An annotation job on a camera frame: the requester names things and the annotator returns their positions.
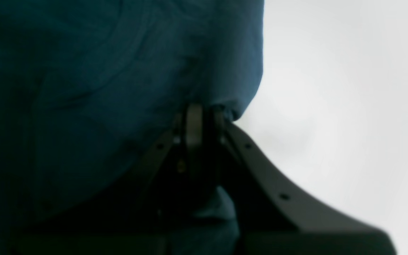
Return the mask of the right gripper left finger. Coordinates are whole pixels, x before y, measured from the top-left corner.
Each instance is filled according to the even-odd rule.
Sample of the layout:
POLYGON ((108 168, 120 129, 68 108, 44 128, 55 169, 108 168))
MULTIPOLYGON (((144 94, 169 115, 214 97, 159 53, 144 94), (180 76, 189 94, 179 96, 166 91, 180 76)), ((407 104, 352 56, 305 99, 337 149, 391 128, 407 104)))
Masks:
POLYGON ((125 174, 28 229, 13 254, 170 255, 170 222, 204 198, 203 149, 204 107, 189 104, 125 174))

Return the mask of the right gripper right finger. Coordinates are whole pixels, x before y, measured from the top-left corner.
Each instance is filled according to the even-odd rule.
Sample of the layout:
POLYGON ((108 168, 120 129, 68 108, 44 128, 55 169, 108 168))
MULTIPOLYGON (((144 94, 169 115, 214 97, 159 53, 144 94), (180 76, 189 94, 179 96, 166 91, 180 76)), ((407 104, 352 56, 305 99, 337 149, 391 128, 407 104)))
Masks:
POLYGON ((395 255, 382 230, 316 199, 281 173, 256 143, 213 108, 220 182, 242 237, 238 255, 395 255))

